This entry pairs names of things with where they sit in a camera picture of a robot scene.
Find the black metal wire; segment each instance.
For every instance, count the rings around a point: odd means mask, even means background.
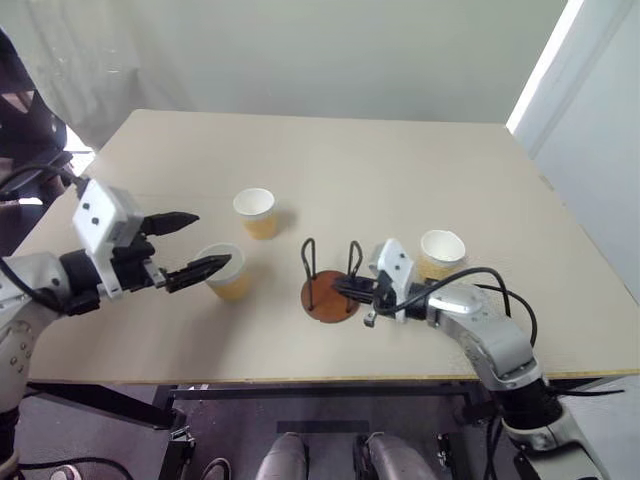
[[[309,262],[307,261],[307,245],[311,245],[311,268],[309,268]],[[307,238],[302,244],[300,249],[300,256],[302,257],[302,265],[304,265],[304,271],[307,274],[307,284],[309,288],[309,305],[307,310],[313,310],[313,280],[316,279],[316,241],[313,237]]]
[[[356,261],[355,265],[353,265],[354,250],[358,251],[358,260]],[[362,265],[362,247],[357,241],[353,240],[349,245],[349,264],[347,265],[347,275],[351,278],[355,277],[356,274],[358,273],[358,270],[360,269],[360,265]],[[346,310],[347,313],[350,313],[352,308],[353,308],[353,303],[351,299],[347,297],[347,310]]]

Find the table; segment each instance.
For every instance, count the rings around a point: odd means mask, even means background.
[[[208,244],[234,242],[249,259],[253,290],[235,305],[205,285],[105,300],[45,331],[34,380],[474,378],[458,346],[424,323],[379,320],[367,329],[361,308],[326,325],[300,305],[305,238],[317,241],[319,270],[344,270],[351,240],[367,255],[395,237],[417,254],[432,228],[455,231],[468,265],[496,268],[529,300],[549,376],[640,372],[638,305],[504,126],[139,110],[88,173],[128,189],[148,214],[200,215],[152,240],[156,263],[175,269]],[[249,186],[276,195],[282,228],[272,240],[250,239],[233,212],[233,196]],[[76,203],[75,192],[59,198],[18,254],[79,248]]]

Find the paper cup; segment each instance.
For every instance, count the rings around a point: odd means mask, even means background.
[[[264,188],[247,188],[233,199],[234,210],[242,217],[244,227],[257,240],[273,238],[277,222],[276,199]]]
[[[418,272],[422,279],[442,280],[463,262],[466,248],[460,237],[447,230],[430,230],[420,239]]]
[[[226,254],[231,254],[231,260],[207,278],[205,283],[224,300],[240,300],[249,291],[249,275],[240,248],[232,243],[216,243],[202,250],[196,258]]]

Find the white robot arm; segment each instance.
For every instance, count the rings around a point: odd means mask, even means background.
[[[101,297],[117,299],[125,290],[155,286],[175,292],[204,280],[231,258],[206,257],[171,273],[158,268],[147,237],[175,232],[198,217],[181,212],[145,217],[127,192],[95,180],[84,186],[73,217],[83,250],[60,258],[38,253],[0,260],[0,479],[17,468],[18,404],[45,328],[62,316],[95,310]]]
[[[412,283],[413,261],[394,239],[375,249],[369,267],[375,281],[345,276],[334,288],[374,305],[365,318],[369,327],[378,314],[402,323],[424,320],[458,342],[521,452],[517,468],[523,479],[610,479],[571,412],[549,391],[530,340],[483,290],[447,279],[440,285]]]

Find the shoe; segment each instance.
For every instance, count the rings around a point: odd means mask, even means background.
[[[200,480],[231,480],[231,464],[226,458],[216,458],[202,472]]]
[[[49,480],[82,480],[82,475],[73,465],[63,465],[51,474]]]

